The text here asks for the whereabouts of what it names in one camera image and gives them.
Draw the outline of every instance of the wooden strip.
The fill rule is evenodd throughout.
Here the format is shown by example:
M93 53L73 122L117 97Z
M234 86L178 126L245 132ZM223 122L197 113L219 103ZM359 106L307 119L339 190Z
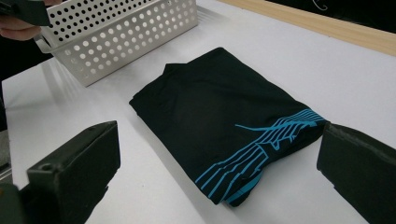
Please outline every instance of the wooden strip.
M396 34L393 33L264 0L220 0L220 2L285 21L367 49L396 56Z

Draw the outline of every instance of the human hand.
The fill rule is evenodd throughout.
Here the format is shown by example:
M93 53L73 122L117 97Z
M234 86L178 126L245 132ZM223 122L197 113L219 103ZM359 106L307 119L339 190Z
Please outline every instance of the human hand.
M44 0L46 6L61 4L62 0ZM26 21L8 15L0 15L0 35L14 40L28 40L41 32L39 26L34 26Z

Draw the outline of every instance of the white table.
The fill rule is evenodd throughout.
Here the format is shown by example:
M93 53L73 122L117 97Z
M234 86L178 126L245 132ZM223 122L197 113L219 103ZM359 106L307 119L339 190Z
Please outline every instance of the white table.
M211 0L199 25L82 87L55 59L3 82L14 183L85 128L119 124L121 168L87 223L366 223L316 168L320 139L266 167L237 208L214 205L128 105L166 63L224 47L333 123L396 147L396 58Z

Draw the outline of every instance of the white perforated basket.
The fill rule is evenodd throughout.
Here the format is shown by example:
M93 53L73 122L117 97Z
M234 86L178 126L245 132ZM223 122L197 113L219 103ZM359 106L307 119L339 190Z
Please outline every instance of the white perforated basket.
M69 0L35 39L84 86L198 24L195 0Z

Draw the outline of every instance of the blue line pattern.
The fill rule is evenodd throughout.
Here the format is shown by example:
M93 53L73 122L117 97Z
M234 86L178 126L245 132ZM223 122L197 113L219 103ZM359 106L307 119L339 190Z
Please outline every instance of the blue line pattern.
M271 127L249 128L235 124L236 127L262 132L262 134L256 140L236 151L225 161L220 161L210 166L195 180L195 184L201 190L208 192L207 197L209 199L212 199L214 195L219 198L218 194L222 194L218 203L227 199L229 203L237 199L243 193L254 188L260 179L262 167L269 159L268 154L262 147L263 145L270 145L274 150L279 150L281 141L289 140L292 142L300 130L306 127L315 127L318 121L324 121L324 118L311 109L305 109L295 115L278 119ZM239 193L237 191L233 195L229 195L230 190L233 187L235 188L235 181L241 175L244 179L254 177L254 184L249 182L241 188L243 189L242 191L239 190ZM225 189L225 191L219 192L218 189Z

